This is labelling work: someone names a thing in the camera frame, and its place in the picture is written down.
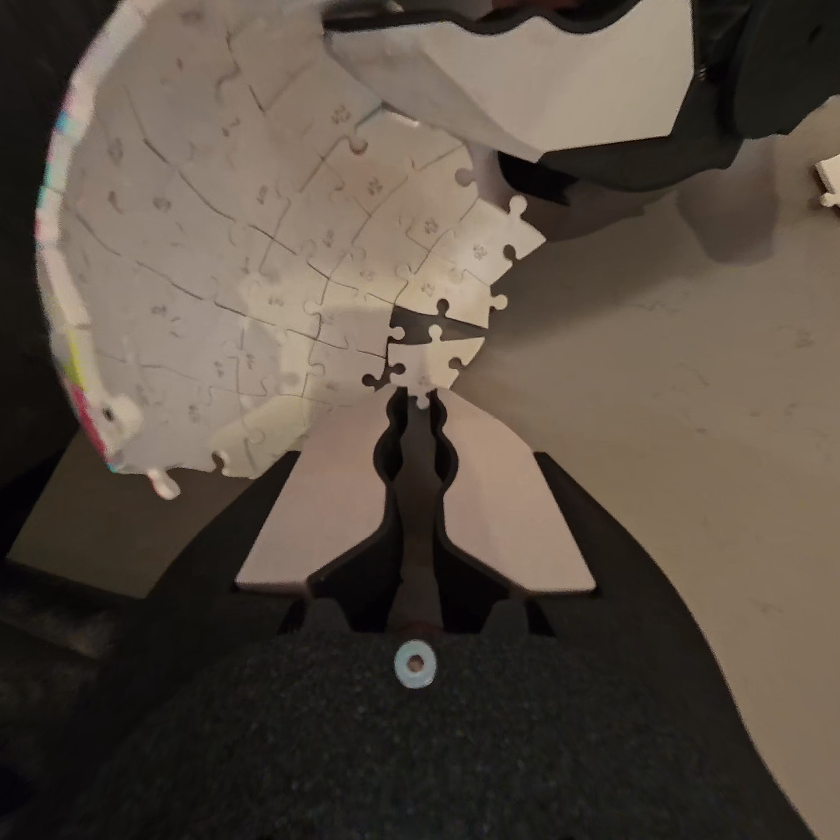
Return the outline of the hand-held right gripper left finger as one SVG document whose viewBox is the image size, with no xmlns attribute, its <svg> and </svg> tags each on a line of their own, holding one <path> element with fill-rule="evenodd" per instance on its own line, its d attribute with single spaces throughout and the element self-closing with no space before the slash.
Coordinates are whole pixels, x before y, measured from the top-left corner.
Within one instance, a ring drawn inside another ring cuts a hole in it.
<svg viewBox="0 0 840 840">
<path fill-rule="evenodd" d="M 402 582 L 404 390 L 383 387 L 310 429 L 234 583 L 248 594 L 335 602 L 383 632 Z"/>
</svg>

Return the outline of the partly built puzzle ball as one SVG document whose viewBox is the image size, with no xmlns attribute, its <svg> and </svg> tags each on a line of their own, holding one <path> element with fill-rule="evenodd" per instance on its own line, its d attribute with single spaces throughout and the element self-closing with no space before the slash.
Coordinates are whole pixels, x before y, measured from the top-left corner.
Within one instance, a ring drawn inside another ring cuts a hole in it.
<svg viewBox="0 0 840 840">
<path fill-rule="evenodd" d="M 486 330 L 545 239 L 461 140 L 330 55 L 313 2 L 120 2 L 73 72 L 36 213 L 62 384 L 112 472 L 253 479 L 382 383 L 393 310 Z"/>
</svg>

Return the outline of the pile white puzzle pieces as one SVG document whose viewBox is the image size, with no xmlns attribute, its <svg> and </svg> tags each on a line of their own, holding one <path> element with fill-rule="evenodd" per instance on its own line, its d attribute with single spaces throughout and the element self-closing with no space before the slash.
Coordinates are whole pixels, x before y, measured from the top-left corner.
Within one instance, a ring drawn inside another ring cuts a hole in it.
<svg viewBox="0 0 840 840">
<path fill-rule="evenodd" d="M 826 208 L 839 209 L 839 162 L 840 155 L 817 161 L 814 172 L 821 184 L 820 204 Z"/>
</svg>

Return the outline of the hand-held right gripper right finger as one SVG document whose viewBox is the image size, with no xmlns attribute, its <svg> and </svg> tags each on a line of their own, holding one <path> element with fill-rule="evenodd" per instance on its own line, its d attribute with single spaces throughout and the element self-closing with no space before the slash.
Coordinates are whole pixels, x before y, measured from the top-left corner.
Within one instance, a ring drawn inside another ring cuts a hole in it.
<svg viewBox="0 0 840 840">
<path fill-rule="evenodd" d="M 478 634 L 496 605 L 588 596 L 596 582 L 536 453 L 451 391 L 429 398 L 440 480 L 433 568 L 444 629 Z"/>
</svg>

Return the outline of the single white puzzle piece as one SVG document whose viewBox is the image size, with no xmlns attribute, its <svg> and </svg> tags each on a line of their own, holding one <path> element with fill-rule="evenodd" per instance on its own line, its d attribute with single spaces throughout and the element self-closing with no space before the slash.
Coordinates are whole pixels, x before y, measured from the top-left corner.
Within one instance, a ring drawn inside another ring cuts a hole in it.
<svg viewBox="0 0 840 840">
<path fill-rule="evenodd" d="M 485 337 L 443 339 L 443 329 L 438 324 L 428 328 L 429 341 L 425 343 L 392 342 L 387 347 L 390 367 L 402 366 L 401 372 L 391 373 L 391 383 L 407 390 L 416 400 L 416 407 L 429 408 L 429 395 L 437 389 L 451 389 L 459 371 L 450 366 L 452 361 L 468 365 L 477 356 Z"/>
</svg>

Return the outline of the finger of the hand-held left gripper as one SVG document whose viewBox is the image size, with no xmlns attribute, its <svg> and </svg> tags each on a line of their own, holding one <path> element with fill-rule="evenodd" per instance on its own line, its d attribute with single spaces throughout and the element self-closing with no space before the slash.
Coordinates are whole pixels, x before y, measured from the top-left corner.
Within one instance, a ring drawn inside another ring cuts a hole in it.
<svg viewBox="0 0 840 840">
<path fill-rule="evenodd" d="M 474 34 L 502 34 L 544 18 L 571 34 L 591 34 L 623 18 L 637 1 L 368 1 L 335 2 L 322 13 L 328 32 L 349 33 L 454 23 Z"/>
<path fill-rule="evenodd" d="M 695 76 L 692 2 L 640 1 L 571 34 L 533 17 L 502 34 L 454 23 L 333 33 L 331 57 L 390 110 L 521 160 L 663 138 Z"/>
</svg>

